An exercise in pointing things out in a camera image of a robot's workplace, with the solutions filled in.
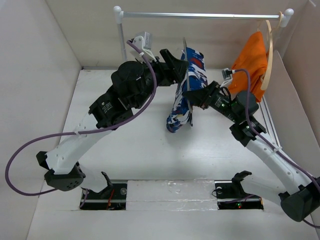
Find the blue white red patterned trousers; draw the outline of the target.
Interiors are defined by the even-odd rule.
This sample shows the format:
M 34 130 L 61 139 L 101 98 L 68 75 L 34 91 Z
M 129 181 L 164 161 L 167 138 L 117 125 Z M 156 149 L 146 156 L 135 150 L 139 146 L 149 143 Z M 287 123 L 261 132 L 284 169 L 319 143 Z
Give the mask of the blue white red patterned trousers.
M 180 59 L 185 60 L 184 51 Z M 187 47 L 187 61 L 189 63 L 188 75 L 190 91 L 205 88 L 208 85 L 208 79 L 204 55 L 193 48 Z M 188 103 L 187 99 L 183 96 L 184 92 L 187 92 L 186 76 L 182 83 L 177 85 L 173 107 L 166 119 L 166 128 L 171 133 L 177 132 L 185 124 L 190 124 Z M 194 104 L 192 101 L 190 101 L 190 104 L 193 108 Z

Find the grey metal hanger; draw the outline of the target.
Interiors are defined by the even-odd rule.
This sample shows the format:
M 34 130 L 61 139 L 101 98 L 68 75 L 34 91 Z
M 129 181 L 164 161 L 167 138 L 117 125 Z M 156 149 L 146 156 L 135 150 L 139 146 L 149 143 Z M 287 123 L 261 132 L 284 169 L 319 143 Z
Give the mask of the grey metal hanger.
M 184 36 L 182 38 L 183 41 L 183 52 L 184 52 L 184 56 L 185 56 L 185 60 L 188 61 L 188 54 L 187 54 L 187 41 L 186 41 L 186 37 Z M 189 68 L 187 67 L 186 70 L 186 86 L 187 86 L 187 91 L 190 91 L 190 79 L 189 79 Z M 189 110 L 189 118 L 188 118 L 188 122 L 190 124 L 190 126 L 193 126 L 193 107 L 191 106 L 191 102 L 189 100 L 187 100 L 187 106 L 188 106 L 188 110 Z

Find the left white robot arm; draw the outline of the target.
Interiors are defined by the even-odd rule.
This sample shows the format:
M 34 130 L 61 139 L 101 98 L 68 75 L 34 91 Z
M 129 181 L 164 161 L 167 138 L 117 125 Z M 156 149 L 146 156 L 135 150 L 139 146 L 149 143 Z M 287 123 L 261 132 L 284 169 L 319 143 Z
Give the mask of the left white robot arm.
M 100 139 L 111 133 L 110 127 L 128 122 L 133 109 L 141 109 L 156 87 L 181 83 L 189 63 L 175 58 L 168 49 L 160 51 L 158 59 L 146 63 L 126 61 L 111 74 L 111 87 L 89 107 L 88 113 L 75 128 L 75 134 L 65 138 L 55 149 L 37 155 L 39 165 L 48 171 L 44 179 L 48 186 L 67 192 L 77 187 L 88 189 L 100 198 L 107 198 L 113 185 L 104 171 L 93 173 L 79 163 L 80 158 Z

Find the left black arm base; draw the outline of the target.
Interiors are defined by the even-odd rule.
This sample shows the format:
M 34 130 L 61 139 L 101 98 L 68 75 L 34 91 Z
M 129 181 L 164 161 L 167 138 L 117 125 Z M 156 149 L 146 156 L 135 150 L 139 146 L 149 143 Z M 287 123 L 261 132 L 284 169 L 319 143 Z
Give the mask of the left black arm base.
M 98 193 L 82 190 L 79 208 L 86 211 L 122 211 L 126 209 L 127 181 L 116 181 L 113 183 L 113 190 L 106 196 Z

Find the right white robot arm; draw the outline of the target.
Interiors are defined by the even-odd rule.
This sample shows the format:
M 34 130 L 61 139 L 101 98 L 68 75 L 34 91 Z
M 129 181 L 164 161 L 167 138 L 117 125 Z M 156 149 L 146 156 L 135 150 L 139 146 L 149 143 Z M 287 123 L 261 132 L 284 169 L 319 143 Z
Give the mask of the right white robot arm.
M 234 99 L 223 95 L 213 81 L 207 87 L 182 94 L 195 106 L 213 108 L 233 122 L 230 131 L 243 147 L 254 153 L 277 177 L 279 183 L 267 183 L 244 170 L 232 178 L 231 191 L 237 197 L 256 195 L 281 207 L 295 222 L 303 222 L 320 206 L 320 179 L 297 165 L 276 144 L 253 114 L 258 110 L 255 96 L 243 90 Z

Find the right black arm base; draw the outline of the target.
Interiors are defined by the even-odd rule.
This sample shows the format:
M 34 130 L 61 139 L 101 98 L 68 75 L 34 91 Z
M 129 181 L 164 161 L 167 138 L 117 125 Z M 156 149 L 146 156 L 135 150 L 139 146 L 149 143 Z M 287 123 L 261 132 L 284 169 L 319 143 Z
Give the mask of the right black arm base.
M 264 210 L 260 197 L 245 193 L 231 180 L 215 180 L 211 195 L 217 200 L 218 210 Z

